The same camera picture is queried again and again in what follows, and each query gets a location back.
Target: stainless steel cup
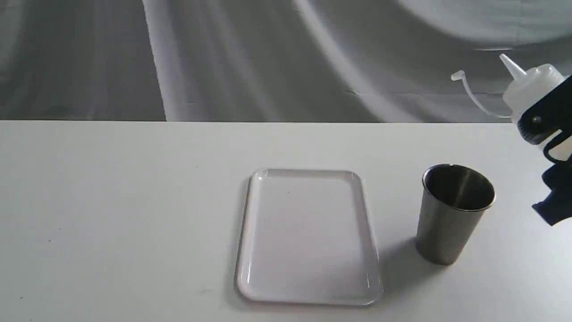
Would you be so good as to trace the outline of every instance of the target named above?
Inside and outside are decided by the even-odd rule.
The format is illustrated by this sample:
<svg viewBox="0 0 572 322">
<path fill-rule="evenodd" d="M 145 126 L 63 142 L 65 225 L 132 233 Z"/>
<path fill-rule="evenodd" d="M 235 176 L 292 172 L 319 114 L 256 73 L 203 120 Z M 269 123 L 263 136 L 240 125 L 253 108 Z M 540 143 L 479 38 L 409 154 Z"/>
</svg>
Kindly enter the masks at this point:
<svg viewBox="0 0 572 322">
<path fill-rule="evenodd" d="M 423 200 L 415 246 L 426 260 L 453 264 L 495 190 L 482 174 L 455 164 L 439 164 L 423 174 Z"/>
</svg>

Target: white table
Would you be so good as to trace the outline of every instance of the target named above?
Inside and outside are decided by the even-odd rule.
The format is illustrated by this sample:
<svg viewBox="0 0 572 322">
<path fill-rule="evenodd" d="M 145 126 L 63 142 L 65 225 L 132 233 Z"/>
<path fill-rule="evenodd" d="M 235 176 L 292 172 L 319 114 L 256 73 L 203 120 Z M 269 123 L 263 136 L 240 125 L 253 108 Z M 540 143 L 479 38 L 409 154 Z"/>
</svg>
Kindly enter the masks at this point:
<svg viewBox="0 0 572 322">
<path fill-rule="evenodd" d="M 572 221 L 530 207 L 549 167 L 509 124 L 0 122 L 0 321 L 570 321 Z M 437 163 L 498 199 L 461 258 L 412 248 Z M 386 292 L 366 309 L 252 304 L 233 289 L 261 167 L 364 180 Z"/>
</svg>

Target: white tray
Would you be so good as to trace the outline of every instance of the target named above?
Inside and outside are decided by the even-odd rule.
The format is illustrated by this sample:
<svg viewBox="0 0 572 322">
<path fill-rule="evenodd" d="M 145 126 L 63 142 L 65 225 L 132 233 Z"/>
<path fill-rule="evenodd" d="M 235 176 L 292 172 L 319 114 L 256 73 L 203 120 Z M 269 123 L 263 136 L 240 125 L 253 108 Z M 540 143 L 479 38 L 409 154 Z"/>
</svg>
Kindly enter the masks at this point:
<svg viewBox="0 0 572 322">
<path fill-rule="evenodd" d="M 349 171 L 254 173 L 236 284 L 255 301 L 376 301 L 382 281 L 360 178 Z"/>
</svg>

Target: gray fabric backdrop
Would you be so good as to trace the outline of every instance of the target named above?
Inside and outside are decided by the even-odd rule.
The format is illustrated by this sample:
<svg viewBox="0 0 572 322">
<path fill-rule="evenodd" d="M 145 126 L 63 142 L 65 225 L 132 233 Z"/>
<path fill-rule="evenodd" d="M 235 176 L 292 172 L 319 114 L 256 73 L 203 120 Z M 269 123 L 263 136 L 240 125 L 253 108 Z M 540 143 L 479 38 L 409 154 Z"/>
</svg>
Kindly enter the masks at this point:
<svg viewBox="0 0 572 322">
<path fill-rule="evenodd" d="M 0 119 L 498 121 L 568 0 L 0 0 Z"/>
</svg>

